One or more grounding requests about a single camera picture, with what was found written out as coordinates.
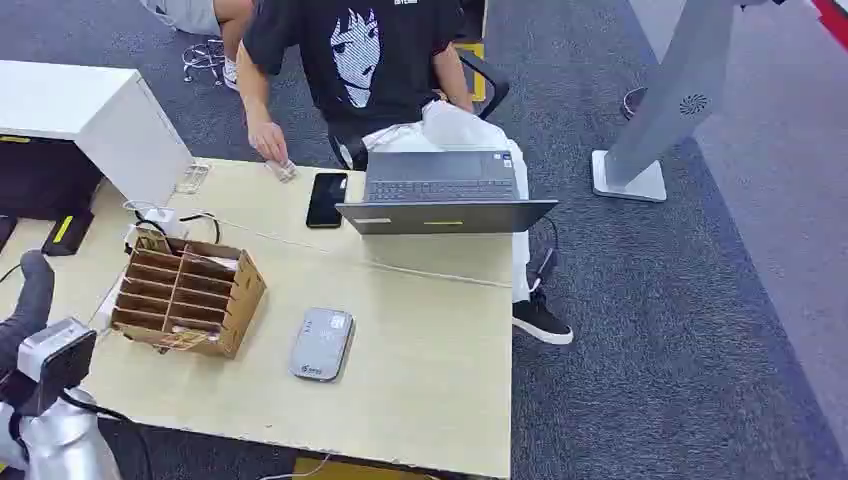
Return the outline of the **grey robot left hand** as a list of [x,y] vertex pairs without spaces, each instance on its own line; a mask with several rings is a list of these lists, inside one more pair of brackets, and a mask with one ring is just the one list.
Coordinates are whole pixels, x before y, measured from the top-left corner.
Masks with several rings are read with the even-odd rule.
[[20,258],[24,283],[12,314],[1,322],[1,374],[17,366],[19,345],[47,326],[55,274],[40,250]]

